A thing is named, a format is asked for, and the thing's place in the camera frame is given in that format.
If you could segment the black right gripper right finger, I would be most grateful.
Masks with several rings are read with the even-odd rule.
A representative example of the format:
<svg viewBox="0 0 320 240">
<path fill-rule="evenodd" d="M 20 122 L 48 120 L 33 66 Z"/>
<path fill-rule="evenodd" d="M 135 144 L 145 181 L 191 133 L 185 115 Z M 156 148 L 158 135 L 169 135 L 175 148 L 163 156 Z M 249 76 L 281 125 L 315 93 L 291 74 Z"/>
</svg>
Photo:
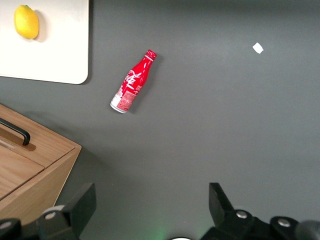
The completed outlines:
<svg viewBox="0 0 320 240">
<path fill-rule="evenodd" d="M 221 185 L 209 184 L 208 206 L 214 226 L 201 238 L 203 240 L 270 240 L 267 223 L 248 211 L 235 209 Z"/>
</svg>

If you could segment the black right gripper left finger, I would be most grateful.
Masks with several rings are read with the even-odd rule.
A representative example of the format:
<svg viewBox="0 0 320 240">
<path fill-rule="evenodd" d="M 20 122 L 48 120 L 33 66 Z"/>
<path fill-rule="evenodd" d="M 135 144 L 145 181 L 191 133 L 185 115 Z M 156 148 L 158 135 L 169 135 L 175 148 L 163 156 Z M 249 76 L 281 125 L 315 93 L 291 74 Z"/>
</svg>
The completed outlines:
<svg viewBox="0 0 320 240">
<path fill-rule="evenodd" d="M 65 205 L 49 208 L 36 220 L 39 239 L 78 240 L 96 207 L 96 186 L 86 183 Z"/>
</svg>

